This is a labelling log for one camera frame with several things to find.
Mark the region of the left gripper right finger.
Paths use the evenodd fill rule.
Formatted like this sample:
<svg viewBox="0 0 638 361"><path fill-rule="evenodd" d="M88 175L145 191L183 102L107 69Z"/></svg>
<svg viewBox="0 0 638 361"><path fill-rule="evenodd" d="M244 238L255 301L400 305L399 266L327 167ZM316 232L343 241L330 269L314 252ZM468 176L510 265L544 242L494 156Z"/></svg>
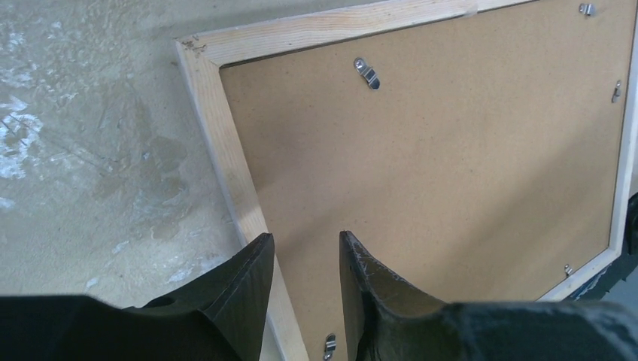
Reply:
<svg viewBox="0 0 638 361"><path fill-rule="evenodd" d="M637 318L610 302L443 302L339 235L349 360L635 360Z"/></svg>

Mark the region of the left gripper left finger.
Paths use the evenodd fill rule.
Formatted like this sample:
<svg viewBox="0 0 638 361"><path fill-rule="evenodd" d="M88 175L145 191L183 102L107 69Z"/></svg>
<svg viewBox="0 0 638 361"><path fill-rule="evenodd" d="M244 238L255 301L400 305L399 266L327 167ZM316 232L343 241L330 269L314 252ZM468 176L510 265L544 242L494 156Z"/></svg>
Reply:
<svg viewBox="0 0 638 361"><path fill-rule="evenodd" d="M87 295L4 296L3 360L258 360L275 245L258 235L204 275L136 308Z"/></svg>

